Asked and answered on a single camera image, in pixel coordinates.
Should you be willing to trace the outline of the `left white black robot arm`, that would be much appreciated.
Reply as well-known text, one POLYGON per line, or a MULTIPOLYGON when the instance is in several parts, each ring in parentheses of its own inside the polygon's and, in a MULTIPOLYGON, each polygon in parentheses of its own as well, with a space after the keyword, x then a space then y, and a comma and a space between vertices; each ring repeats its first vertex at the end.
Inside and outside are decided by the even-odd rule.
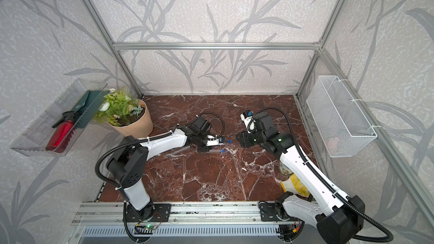
POLYGON ((135 211, 150 211, 153 203, 142 182, 147 161, 175 148, 194 145, 198 151, 208 152, 224 144, 223 135, 213 135, 210 128, 211 123, 200 115, 187 125, 177 125, 157 136, 142 139, 128 136, 124 144, 109 152, 106 168, 114 178, 113 185, 135 211))

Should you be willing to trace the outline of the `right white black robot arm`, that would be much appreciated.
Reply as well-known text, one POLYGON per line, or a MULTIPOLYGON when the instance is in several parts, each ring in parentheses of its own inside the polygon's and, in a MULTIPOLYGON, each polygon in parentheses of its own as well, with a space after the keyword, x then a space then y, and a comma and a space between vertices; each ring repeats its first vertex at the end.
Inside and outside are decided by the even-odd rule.
POLYGON ((276 156, 316 200, 308 202, 295 192, 286 191, 274 203, 280 220, 294 218, 310 224, 328 244, 345 244, 363 228, 363 219, 338 199, 339 195, 347 199, 347 193, 335 187, 307 157, 292 132, 279 132, 264 111, 254 114, 246 110, 240 117, 246 126, 246 131, 236 136, 240 145, 243 148, 258 145, 276 156))

